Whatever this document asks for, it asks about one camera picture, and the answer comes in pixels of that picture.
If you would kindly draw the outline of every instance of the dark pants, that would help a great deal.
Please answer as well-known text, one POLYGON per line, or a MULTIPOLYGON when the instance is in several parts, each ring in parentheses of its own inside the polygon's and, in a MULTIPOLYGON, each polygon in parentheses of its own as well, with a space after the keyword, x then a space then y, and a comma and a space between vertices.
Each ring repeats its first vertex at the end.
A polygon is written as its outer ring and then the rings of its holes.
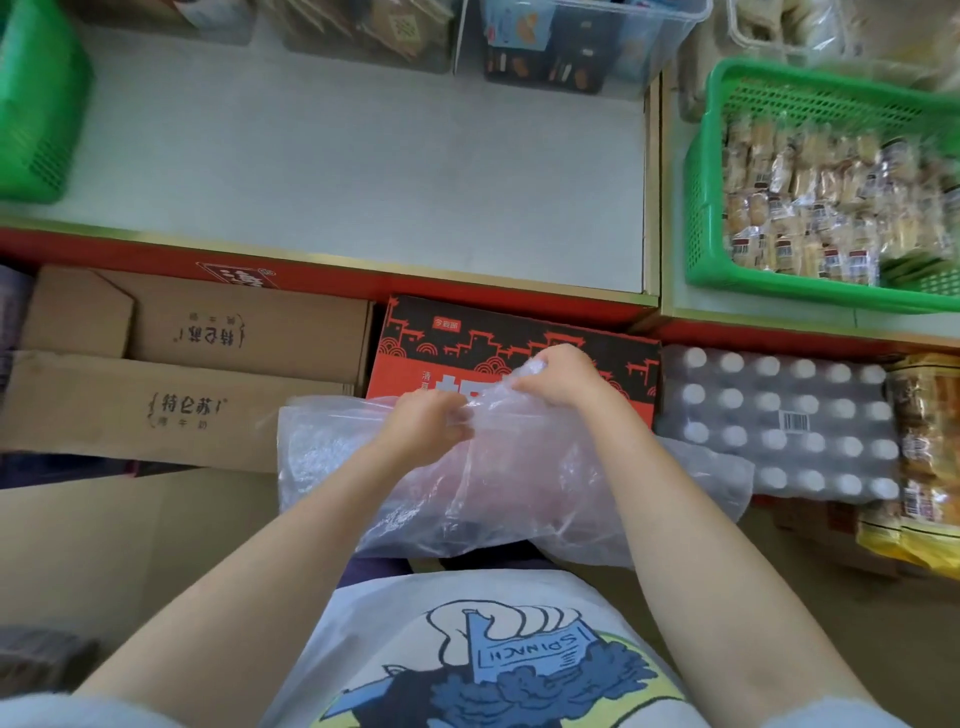
MULTIPOLYGON (((559 569, 556 564, 541 554, 529 541, 515 544, 477 548, 475 551, 441 559, 446 571, 467 571, 480 569, 559 569)), ((387 576, 403 576, 413 573, 406 559, 363 558, 354 556, 347 563, 344 575, 340 577, 337 588, 360 584, 364 581, 382 579, 387 576)))

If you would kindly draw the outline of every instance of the green basket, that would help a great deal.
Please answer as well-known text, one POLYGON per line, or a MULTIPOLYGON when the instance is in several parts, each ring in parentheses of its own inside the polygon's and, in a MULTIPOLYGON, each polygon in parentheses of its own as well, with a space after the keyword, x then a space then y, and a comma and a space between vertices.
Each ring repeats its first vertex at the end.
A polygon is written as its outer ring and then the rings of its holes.
POLYGON ((0 0, 0 197, 63 196, 93 67, 56 0, 0 0))
POLYGON ((807 118, 843 122, 855 129, 878 129, 887 137, 931 135, 941 151, 960 152, 960 101, 776 63, 721 61, 710 74, 707 113, 684 163, 687 282, 894 313, 960 311, 957 270, 916 281, 906 289, 787 276, 733 263, 723 245, 721 156, 724 119, 742 109, 774 115, 786 111, 797 123, 807 118))

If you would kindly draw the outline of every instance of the cartoon print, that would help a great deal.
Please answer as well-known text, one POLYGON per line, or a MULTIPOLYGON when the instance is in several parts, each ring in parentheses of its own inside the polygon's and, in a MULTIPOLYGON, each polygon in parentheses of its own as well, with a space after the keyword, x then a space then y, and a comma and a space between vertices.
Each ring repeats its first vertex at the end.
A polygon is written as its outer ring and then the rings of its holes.
POLYGON ((409 664, 372 666, 314 728, 612 728, 684 700, 638 646, 572 609, 453 601, 398 639, 409 664))

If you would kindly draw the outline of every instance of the red and black box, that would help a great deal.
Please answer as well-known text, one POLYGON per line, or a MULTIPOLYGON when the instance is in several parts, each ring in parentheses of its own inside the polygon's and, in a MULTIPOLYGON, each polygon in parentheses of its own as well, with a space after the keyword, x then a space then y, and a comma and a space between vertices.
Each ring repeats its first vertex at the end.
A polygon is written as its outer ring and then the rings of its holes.
POLYGON ((367 397, 431 388, 476 397, 555 344, 584 350, 600 376, 653 421, 659 342, 412 296, 390 298, 367 397))

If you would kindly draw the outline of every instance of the person's left hand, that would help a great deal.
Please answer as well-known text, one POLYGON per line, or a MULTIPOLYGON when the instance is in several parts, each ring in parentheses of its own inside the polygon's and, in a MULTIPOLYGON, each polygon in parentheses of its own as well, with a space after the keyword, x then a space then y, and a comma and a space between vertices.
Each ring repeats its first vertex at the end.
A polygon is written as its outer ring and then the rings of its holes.
POLYGON ((388 451, 407 471, 431 465, 454 445, 473 437, 466 411, 461 413, 466 403, 467 398, 457 392, 408 392, 397 400, 372 444, 388 451), (457 423, 458 416, 464 421, 457 423))

